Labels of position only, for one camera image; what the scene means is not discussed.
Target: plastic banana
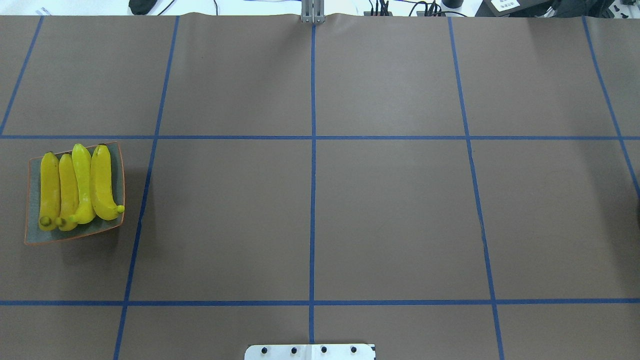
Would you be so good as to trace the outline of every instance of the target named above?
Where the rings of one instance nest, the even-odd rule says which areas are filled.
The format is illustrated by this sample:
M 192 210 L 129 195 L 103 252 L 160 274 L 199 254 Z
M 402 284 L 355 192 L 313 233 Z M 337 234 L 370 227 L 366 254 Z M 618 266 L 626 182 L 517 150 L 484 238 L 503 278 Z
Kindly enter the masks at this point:
M 69 216 L 76 213 L 78 208 L 78 182 L 71 155 L 64 154 L 60 158 L 60 216 L 56 218 L 56 225 L 62 231 L 73 230 L 77 222 L 69 220 Z
M 40 216 L 38 217 L 38 226 L 44 231 L 52 231 L 56 228 L 54 220 L 60 214 L 58 163 L 58 158 L 53 152 L 44 154 L 40 162 Z
M 124 206 L 113 201 L 111 154 L 106 145 L 98 145 L 93 150 L 89 184 L 93 209 L 101 219 L 113 220 L 124 212 Z
M 69 216 L 69 221 L 78 224 L 87 224 L 95 218 L 95 211 L 91 205 L 89 178 L 91 173 L 91 154 L 81 143 L 74 145 L 71 151 L 71 160 L 76 171 L 78 183 L 78 207 L 76 213 Z

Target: banana tip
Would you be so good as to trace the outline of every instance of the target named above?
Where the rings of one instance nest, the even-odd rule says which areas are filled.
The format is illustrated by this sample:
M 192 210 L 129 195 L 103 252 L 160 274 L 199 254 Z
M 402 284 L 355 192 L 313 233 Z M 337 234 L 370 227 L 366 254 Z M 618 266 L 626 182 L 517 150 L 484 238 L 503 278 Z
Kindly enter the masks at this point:
M 42 226 L 51 225 L 51 218 L 50 217 L 41 217 L 40 218 L 40 225 L 42 225 Z

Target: vertical blue line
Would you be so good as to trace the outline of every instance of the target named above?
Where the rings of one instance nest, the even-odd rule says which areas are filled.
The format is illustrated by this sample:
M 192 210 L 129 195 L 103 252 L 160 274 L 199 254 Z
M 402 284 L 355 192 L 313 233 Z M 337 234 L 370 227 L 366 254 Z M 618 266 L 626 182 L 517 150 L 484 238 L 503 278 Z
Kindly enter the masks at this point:
M 15 100 L 15 96 L 18 94 L 18 88 L 20 87 L 20 82 L 22 81 L 24 71 L 27 69 L 27 64 L 29 63 L 29 58 L 31 57 L 31 52 L 33 51 L 33 47 L 36 45 L 36 39 L 38 38 L 38 34 L 40 33 L 40 28 L 42 27 L 43 21 L 44 21 L 44 16 L 41 15 L 40 20 L 38 21 L 38 26 L 36 26 L 36 31 L 33 34 L 33 38 L 31 39 L 31 45 L 29 45 L 29 50 L 27 51 L 27 55 L 24 57 L 24 62 L 22 63 L 20 74 L 18 75 L 18 79 L 15 81 L 15 86 L 13 87 L 13 92 L 11 93 L 11 97 L 9 98 L 9 103 L 6 105 L 4 118 L 2 119 L 2 124 L 0 124 L 0 135 L 2 135 L 4 131 L 4 126 L 6 125 L 6 121 L 9 119 L 9 114 L 11 113 L 11 108 L 13 107 L 13 101 Z
M 589 50 L 591 51 L 591 59 L 593 60 L 593 66 L 596 69 L 596 75 L 598 76 L 600 87 L 602 87 L 602 93 L 604 94 L 604 99 L 607 102 L 607 107 L 609 108 L 609 114 L 611 114 L 611 120 L 613 121 L 613 126 L 616 128 L 618 141 L 620 142 L 622 153 L 625 156 L 625 161 L 627 162 L 627 168 L 631 173 L 631 180 L 633 181 L 634 187 L 636 188 L 636 195 L 640 197 L 640 186 L 638 185 L 636 172 L 634 171 L 633 165 L 631 165 L 631 159 L 629 158 L 629 153 L 627 152 L 627 146 L 625 145 L 625 141 L 624 139 L 622 139 L 622 132 L 620 131 L 620 126 L 618 125 L 618 119 L 616 119 L 616 114 L 613 111 L 613 105 L 611 105 L 611 98 L 609 98 L 607 87 L 604 85 L 604 79 L 602 78 L 602 73 L 600 72 L 600 66 L 598 66 L 596 52 L 593 50 L 593 43 L 591 42 L 591 33 L 589 32 L 589 26 L 587 25 L 587 18 L 584 15 L 582 16 L 582 25 L 584 26 L 584 34 L 587 36 L 587 43 L 589 44 Z
M 498 356 L 500 360 L 504 360 L 504 349 L 502 347 L 502 331 L 500 330 L 500 319 L 498 317 L 498 306 L 495 301 L 495 290 L 493 287 L 493 275 L 491 271 L 491 259 L 489 258 L 489 246 L 486 243 L 486 231 L 484 230 L 484 216 L 482 212 L 482 204 L 480 202 L 480 192 L 478 190 L 478 182 L 476 177 L 476 164 L 474 163 L 473 149 L 471 148 L 471 139 L 469 138 L 469 125 L 467 122 L 467 110 L 465 107 L 465 97 L 462 92 L 462 80 L 460 78 L 460 66 L 458 65 L 458 52 L 456 51 L 456 41 L 453 33 L 453 23 L 451 18 L 447 18 L 449 22 L 449 36 L 451 37 L 451 51 L 453 53 L 453 65 L 456 70 L 456 81 L 458 82 L 458 97 L 460 98 L 460 109 L 462 111 L 462 123 L 465 128 L 465 137 L 467 138 L 467 154 L 469 157 L 469 166 L 471 167 L 471 180 L 474 185 L 474 195 L 476 197 L 476 211 L 478 220 L 480 221 L 480 231 L 482 235 L 483 251 L 484 251 L 484 267 L 486 268 L 486 278 L 489 284 L 489 295 L 491 296 L 493 311 L 493 326 L 495 328 L 495 338 L 498 345 Z
M 127 286 L 124 291 L 124 303 L 122 305 L 122 313 L 120 314 L 120 325 L 118 326 L 118 336 L 116 338 L 116 345 L 113 351 L 113 360 L 117 360 L 118 357 L 120 356 L 120 345 L 122 344 L 122 334 L 124 333 L 124 325 L 127 318 L 127 308 L 129 307 L 129 295 L 131 294 L 131 283 L 133 282 L 133 272 L 136 268 L 136 258 L 138 257 L 138 245 L 140 244 L 140 234 L 142 232 L 142 220 L 145 216 L 145 209 L 147 207 L 149 184 L 151 182 L 151 173 L 154 167 L 154 160 L 156 158 L 158 134 L 160 132 L 160 124 L 162 121 L 162 114 L 164 110 L 164 98 L 166 97 L 166 88 L 169 84 L 169 75 L 171 73 L 171 64 L 173 60 L 173 50 L 175 49 L 175 38 L 178 34 L 179 24 L 180 24 L 180 17 L 176 16 L 175 24 L 173 25 L 173 36 L 171 39 L 171 48 L 169 49 L 169 59 L 167 60 L 166 71 L 164 73 L 164 84 L 162 89 L 162 95 L 160 97 L 160 105 L 158 108 L 158 117 L 156 120 L 156 131 L 154 135 L 154 142 L 151 145 L 151 155 L 149 156 L 147 178 L 145 179 L 145 189 L 142 194 L 142 204 L 140 206 L 140 214 L 138 215 L 138 227 L 136 228 L 136 237 L 133 243 L 133 251 L 131 252 L 131 262 L 129 263 L 129 275 L 127 276 Z
M 316 300 L 316 25 L 311 27 L 311 211 L 309 235 L 309 343 L 313 344 Z

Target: black cylinder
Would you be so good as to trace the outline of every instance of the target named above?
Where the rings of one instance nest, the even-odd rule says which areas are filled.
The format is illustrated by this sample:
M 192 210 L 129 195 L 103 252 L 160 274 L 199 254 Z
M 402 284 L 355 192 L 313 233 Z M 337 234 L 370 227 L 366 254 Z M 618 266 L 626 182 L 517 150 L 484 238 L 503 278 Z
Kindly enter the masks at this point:
M 462 0 L 442 0 L 442 4 L 450 9 L 457 9 L 462 6 Z

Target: black fabric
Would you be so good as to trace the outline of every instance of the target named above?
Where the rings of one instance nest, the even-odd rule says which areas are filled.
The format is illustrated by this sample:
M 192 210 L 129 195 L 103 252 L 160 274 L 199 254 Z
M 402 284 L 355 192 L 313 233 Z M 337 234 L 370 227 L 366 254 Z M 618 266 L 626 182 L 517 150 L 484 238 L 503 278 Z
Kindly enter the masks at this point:
M 146 15 L 156 5 L 157 0 L 129 0 L 133 15 Z

